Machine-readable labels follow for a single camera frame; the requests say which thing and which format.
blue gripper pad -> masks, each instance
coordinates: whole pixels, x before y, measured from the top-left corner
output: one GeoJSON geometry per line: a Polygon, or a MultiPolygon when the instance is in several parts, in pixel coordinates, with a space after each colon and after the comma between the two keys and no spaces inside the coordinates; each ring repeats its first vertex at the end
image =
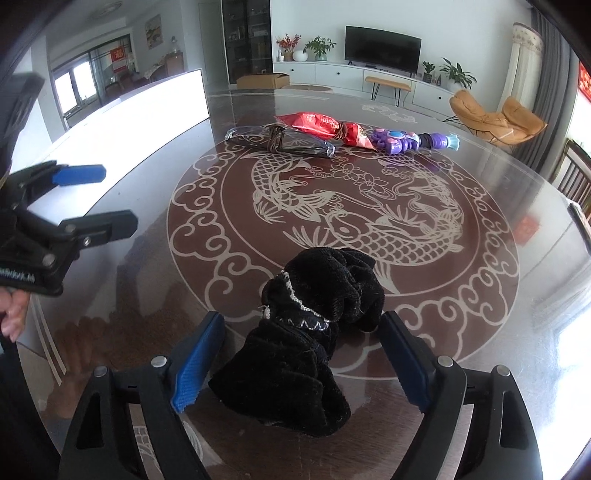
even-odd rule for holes
{"type": "Polygon", "coordinates": [[[382,315],[378,337],[408,401],[425,413],[433,400],[435,356],[422,339],[411,335],[396,312],[382,315]]]}
{"type": "Polygon", "coordinates": [[[51,181],[54,185],[66,187],[69,185],[83,185],[86,183],[100,183],[107,176],[103,165],[81,165],[77,167],[63,167],[51,181]]]}
{"type": "Polygon", "coordinates": [[[197,330],[173,349],[167,377],[173,393],[170,404],[175,412],[182,413],[195,403],[225,335],[223,316],[218,312],[208,312],[197,330]]]}

purple toy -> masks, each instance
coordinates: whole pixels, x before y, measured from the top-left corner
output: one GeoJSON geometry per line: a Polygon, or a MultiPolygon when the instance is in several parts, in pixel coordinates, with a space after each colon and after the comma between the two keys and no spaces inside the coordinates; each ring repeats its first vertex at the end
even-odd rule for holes
{"type": "Polygon", "coordinates": [[[460,139],[455,134],[421,134],[413,132],[388,131],[383,128],[376,128],[369,136],[374,147],[378,150],[385,150],[389,155],[396,155],[408,150],[417,151],[420,147],[424,148],[451,148],[457,150],[460,148],[460,139]]]}

ceiling light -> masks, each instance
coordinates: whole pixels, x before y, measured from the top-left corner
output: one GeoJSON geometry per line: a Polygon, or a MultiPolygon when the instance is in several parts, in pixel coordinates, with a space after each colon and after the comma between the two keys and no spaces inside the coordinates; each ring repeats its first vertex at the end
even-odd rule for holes
{"type": "Polygon", "coordinates": [[[97,8],[90,14],[90,18],[96,20],[98,18],[102,18],[106,15],[113,13],[115,10],[118,10],[123,5],[123,2],[112,2],[111,4],[103,5],[100,8],[97,8]]]}

orange chair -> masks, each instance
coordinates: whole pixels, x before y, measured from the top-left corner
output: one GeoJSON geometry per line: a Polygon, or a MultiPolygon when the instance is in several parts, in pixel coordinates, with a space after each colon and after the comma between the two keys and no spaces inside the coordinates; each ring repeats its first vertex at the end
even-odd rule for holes
{"type": "Polygon", "coordinates": [[[487,113],[467,90],[460,90],[449,104],[473,135],[493,145],[517,145],[539,134],[547,124],[513,97],[501,112],[487,113]]]}

gray curtain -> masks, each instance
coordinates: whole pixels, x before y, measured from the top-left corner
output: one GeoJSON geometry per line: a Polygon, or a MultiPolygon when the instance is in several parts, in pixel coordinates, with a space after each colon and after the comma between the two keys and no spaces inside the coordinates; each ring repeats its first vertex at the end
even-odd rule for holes
{"type": "Polygon", "coordinates": [[[557,165],[573,114],[579,62],[554,25],[532,9],[532,27],[544,40],[540,85],[532,111],[548,123],[537,137],[519,145],[513,156],[548,179],[557,165]]]}

